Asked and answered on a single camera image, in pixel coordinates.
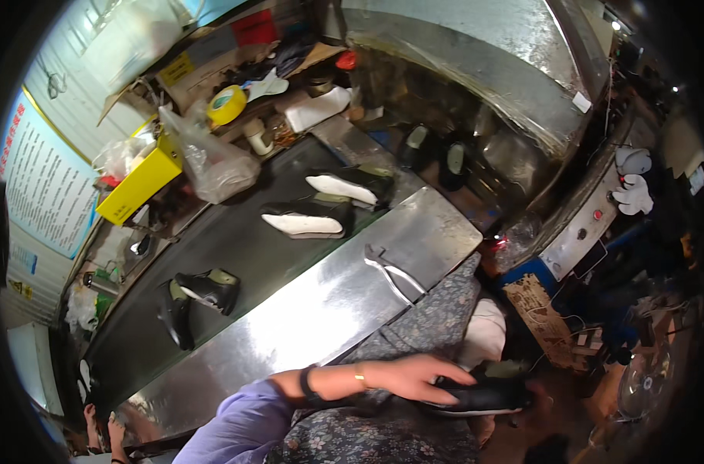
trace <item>wooden board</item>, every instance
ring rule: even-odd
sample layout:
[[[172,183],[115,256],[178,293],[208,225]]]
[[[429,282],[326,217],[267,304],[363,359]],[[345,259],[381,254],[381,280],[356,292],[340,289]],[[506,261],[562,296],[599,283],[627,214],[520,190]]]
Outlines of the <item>wooden board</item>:
[[[503,290],[553,365],[587,370],[586,358],[571,352],[571,331],[551,306],[550,297],[535,274],[525,274]]]

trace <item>white glove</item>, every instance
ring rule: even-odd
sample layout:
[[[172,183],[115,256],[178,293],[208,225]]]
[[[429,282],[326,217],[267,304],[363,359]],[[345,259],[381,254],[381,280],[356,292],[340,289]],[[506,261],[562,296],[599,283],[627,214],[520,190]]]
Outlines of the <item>white glove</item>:
[[[620,211],[629,216],[639,211],[644,214],[651,212],[653,200],[648,194],[648,184],[642,176],[627,174],[623,187],[618,187],[617,191],[612,192],[612,197],[620,202]]]

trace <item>hand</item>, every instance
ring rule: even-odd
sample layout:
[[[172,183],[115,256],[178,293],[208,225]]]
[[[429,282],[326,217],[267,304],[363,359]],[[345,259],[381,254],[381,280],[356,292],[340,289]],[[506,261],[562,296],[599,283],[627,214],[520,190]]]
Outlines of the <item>hand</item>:
[[[457,404],[457,398],[431,385],[437,376],[448,377],[463,385],[476,380],[463,369],[431,354],[417,354],[392,362],[362,362],[365,381],[372,388],[384,388],[394,395],[415,401]]]
[[[87,425],[96,425],[97,420],[94,419],[94,417],[97,414],[97,409],[94,407],[94,404],[87,404],[84,407],[84,417],[86,418],[86,424]]]
[[[124,425],[115,419],[115,413],[110,413],[110,420],[107,422],[107,432],[110,434],[110,448],[122,448],[124,439]]]

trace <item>white cloth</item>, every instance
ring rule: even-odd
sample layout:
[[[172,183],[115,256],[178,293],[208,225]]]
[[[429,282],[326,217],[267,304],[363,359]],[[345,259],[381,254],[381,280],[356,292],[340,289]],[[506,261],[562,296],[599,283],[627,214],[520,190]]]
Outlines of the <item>white cloth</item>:
[[[457,364],[472,370],[482,362],[501,361],[506,343],[504,314],[491,299],[480,299],[465,329]]]
[[[626,215],[634,215],[639,211],[648,214],[653,209],[653,200],[648,193],[648,184],[643,176],[627,174],[623,187],[612,192],[612,197],[620,202],[620,211]]]

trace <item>plastic bag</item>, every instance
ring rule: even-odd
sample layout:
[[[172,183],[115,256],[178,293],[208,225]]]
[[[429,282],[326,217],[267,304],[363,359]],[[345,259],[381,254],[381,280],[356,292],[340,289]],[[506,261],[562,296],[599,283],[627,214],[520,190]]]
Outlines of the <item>plastic bag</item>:
[[[122,182],[134,168],[133,160],[148,145],[143,139],[132,137],[127,140],[113,140],[102,148],[91,165],[104,175],[111,175]]]
[[[80,326],[84,330],[93,331],[97,328],[97,297],[99,293],[91,288],[71,285],[68,293],[68,311],[65,320],[71,333]]]
[[[217,205],[254,185],[261,164],[250,153],[206,134],[167,107],[160,107],[159,115],[182,147],[185,171],[200,199]]]

